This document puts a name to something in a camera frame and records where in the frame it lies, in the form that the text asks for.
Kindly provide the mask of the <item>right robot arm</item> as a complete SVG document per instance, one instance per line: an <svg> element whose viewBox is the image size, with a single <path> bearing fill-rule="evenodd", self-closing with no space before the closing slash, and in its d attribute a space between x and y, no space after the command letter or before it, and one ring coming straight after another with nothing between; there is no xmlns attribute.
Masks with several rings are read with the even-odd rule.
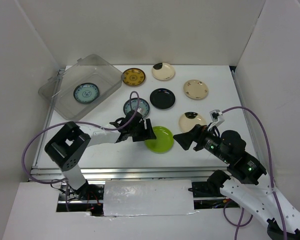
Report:
<svg viewBox="0 0 300 240"><path fill-rule="evenodd" d="M196 143L195 151L205 149L227 164L227 172L216 170L208 178L211 195L221 194L239 204L266 228L272 240L300 240L300 212L271 185L269 173L246 152L246 142L236 131L226 130L218 137L206 125L197 124L173 138L184 150Z"/></svg>

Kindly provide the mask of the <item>lime green plate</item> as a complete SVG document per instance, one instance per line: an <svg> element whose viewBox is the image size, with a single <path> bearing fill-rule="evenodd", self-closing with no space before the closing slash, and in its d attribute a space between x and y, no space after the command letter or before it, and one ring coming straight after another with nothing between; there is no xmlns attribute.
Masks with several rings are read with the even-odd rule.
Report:
<svg viewBox="0 0 300 240"><path fill-rule="evenodd" d="M145 146L156 154L168 152L174 145L173 133L164 126L154 126L156 139L145 140Z"/></svg>

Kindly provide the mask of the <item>blue white patterned plate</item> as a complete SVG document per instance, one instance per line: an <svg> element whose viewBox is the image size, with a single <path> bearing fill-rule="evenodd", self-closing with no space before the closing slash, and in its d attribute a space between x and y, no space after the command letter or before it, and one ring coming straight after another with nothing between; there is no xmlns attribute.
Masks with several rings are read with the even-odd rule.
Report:
<svg viewBox="0 0 300 240"><path fill-rule="evenodd" d="M143 109L143 113L141 113L142 117L145 118L150 113L150 105L149 103L143 98L134 97L131 100L128 100L123 105L123 112L127 115L130 111L135 111L138 108Z"/></svg>

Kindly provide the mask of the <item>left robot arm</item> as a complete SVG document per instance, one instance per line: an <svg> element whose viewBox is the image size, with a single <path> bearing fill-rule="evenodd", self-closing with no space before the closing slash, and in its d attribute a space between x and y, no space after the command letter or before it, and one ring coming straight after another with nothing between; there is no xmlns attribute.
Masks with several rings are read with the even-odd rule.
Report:
<svg viewBox="0 0 300 240"><path fill-rule="evenodd" d="M101 144L116 144L132 138L133 142L155 140L151 120L131 110L125 117L105 127L92 126L85 131L73 121L67 122L45 145L44 151L55 162L68 180L71 194L78 200L93 189L81 172L79 161L86 148Z"/></svg>

